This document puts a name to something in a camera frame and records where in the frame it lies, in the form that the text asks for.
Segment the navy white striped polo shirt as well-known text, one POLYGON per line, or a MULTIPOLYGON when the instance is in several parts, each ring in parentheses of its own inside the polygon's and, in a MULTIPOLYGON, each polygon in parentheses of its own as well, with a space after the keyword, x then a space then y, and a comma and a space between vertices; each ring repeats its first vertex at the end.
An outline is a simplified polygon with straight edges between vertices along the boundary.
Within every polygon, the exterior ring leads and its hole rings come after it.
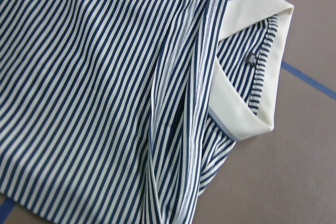
POLYGON ((1 0, 1 193, 54 223, 191 223, 274 128, 285 0, 1 0))

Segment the brown paper table cover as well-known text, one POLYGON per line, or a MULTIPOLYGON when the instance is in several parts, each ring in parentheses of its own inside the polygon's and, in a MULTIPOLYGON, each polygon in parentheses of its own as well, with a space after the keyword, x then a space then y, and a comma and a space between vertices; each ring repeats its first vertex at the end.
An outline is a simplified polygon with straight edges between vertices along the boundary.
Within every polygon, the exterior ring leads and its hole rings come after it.
MULTIPOLYGON (((236 142, 191 223, 335 223, 335 0, 293 6, 268 133, 236 142)), ((1 223, 54 223, 1 193, 1 223)))

